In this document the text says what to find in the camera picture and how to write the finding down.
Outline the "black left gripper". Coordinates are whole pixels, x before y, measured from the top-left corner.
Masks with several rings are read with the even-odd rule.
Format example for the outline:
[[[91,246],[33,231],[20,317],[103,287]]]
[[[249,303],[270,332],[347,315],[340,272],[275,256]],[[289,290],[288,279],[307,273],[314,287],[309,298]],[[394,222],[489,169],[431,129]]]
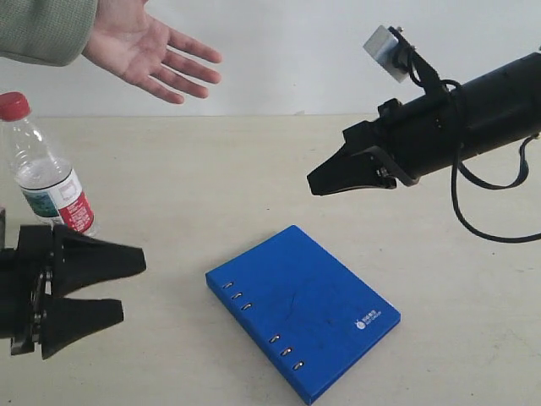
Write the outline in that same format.
[[[50,359],[67,346],[123,322],[118,299],[53,298],[97,283],[133,277],[146,270],[144,251],[57,225],[26,225],[18,245],[5,245],[7,214],[1,209],[1,338],[12,355],[41,345]]]

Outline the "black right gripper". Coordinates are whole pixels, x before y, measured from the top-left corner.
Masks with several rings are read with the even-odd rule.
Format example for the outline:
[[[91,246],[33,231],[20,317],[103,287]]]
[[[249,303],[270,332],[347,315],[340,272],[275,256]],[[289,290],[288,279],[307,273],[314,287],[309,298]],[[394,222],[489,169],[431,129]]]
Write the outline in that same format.
[[[452,164],[460,120],[451,98],[391,99],[378,111],[374,121],[344,129],[345,144],[307,175],[313,195],[395,189],[396,178],[413,186]]]

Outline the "green sleeved forearm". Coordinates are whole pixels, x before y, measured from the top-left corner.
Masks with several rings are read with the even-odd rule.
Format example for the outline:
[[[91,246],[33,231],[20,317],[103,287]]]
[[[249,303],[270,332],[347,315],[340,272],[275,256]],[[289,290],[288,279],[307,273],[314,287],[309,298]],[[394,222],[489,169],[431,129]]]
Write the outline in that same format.
[[[96,11],[96,1],[2,1],[1,57],[67,66],[88,43]]]

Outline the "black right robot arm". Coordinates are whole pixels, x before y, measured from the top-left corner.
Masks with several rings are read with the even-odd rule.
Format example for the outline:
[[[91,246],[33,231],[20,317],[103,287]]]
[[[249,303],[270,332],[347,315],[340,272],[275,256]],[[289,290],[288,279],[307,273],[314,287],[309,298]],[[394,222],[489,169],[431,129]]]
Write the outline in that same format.
[[[343,130],[344,143],[308,174],[313,195],[394,189],[540,131],[540,55],[519,58],[447,90],[378,107]]]

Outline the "person's open hand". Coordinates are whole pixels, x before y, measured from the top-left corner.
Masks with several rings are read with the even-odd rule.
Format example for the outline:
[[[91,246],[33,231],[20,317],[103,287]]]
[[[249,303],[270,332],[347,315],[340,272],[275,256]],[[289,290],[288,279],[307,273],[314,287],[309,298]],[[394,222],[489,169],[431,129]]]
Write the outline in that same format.
[[[221,75],[197,60],[222,62],[212,47],[145,10],[145,1],[99,1],[83,55],[95,66],[171,104],[209,96]]]

